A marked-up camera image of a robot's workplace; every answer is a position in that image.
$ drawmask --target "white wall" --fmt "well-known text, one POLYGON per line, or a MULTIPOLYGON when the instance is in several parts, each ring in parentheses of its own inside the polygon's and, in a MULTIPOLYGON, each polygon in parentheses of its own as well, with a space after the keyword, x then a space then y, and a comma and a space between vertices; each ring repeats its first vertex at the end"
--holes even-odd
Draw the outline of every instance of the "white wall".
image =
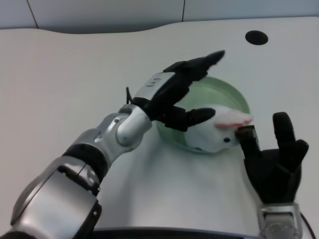
POLYGON ((319 16, 319 0, 0 0, 0 29, 140 31, 195 20, 319 16))
POLYGON ((29 0, 39 28, 67 33, 140 31, 181 22, 184 0, 29 0))
POLYGON ((0 0, 0 29, 35 27, 26 0, 0 0))
POLYGON ((186 0, 184 21, 319 16, 319 0, 186 0))

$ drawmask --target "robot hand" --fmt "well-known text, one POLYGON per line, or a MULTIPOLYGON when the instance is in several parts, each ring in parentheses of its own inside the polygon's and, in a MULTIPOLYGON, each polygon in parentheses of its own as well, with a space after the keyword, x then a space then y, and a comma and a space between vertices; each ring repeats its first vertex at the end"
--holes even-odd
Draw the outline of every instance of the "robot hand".
POLYGON ((188 127, 213 117, 215 112, 208 108, 186 112, 174 105, 188 93, 192 82, 204 78, 208 69, 217 64, 224 54, 225 51, 218 51, 206 57, 176 62, 162 73, 154 74, 133 99, 127 89, 128 102, 140 107, 150 120, 158 120, 165 123, 166 127, 187 131, 188 127))
POLYGON ((264 205, 259 209, 261 238, 301 238, 301 214, 294 203, 301 180, 301 163, 308 144, 295 140, 286 113, 273 115, 278 149, 259 149, 253 125, 238 128, 248 178, 264 205))

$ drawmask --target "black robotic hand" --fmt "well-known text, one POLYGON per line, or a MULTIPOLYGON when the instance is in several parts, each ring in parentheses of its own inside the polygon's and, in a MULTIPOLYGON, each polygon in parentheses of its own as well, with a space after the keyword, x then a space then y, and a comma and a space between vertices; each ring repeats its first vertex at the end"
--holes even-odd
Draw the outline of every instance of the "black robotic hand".
POLYGON ((279 149, 260 151, 253 125, 238 128, 238 137, 245 155, 247 175, 265 204, 292 203, 301 180, 301 163, 308 144, 296 141, 293 125, 286 113, 273 115, 279 149))
POLYGON ((208 69, 217 64, 225 51, 206 57, 176 62, 163 72, 154 74, 132 99, 127 88, 127 103, 140 107, 151 120, 165 123, 166 127, 187 131, 187 128, 204 122, 215 115, 213 109, 197 109, 186 112, 174 106, 189 91, 193 81, 207 75, 208 69))

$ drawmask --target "black cable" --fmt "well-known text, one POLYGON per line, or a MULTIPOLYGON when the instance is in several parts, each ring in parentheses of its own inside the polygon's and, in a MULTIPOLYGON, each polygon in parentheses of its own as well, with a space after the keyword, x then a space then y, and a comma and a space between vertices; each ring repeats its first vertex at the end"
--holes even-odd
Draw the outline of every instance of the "black cable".
POLYGON ((304 220, 304 222, 305 222, 305 224, 306 224, 306 226, 307 226, 307 228, 308 228, 308 230, 309 230, 309 232, 310 232, 310 234, 311 234, 311 237, 312 237, 313 239, 316 239, 315 233, 314 233, 314 231, 312 230, 312 228, 311 228, 309 222, 307 221, 307 219, 304 217, 304 215, 303 215, 301 212, 300 212, 300 215, 301 215, 301 218, 304 220))
POLYGON ((126 87, 126 104, 132 103, 132 96, 129 87, 126 87))

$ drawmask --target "plush bunny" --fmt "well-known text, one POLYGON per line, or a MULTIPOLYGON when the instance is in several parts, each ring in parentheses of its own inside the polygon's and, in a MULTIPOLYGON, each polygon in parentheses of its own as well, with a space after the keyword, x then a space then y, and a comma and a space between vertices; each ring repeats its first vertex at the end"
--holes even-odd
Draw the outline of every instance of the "plush bunny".
POLYGON ((189 147, 208 152, 215 153, 237 145, 239 141, 235 137, 235 130, 253 120, 252 115, 222 105, 205 104, 195 107, 200 108, 212 108, 216 113, 209 120, 188 128, 184 137, 189 147))

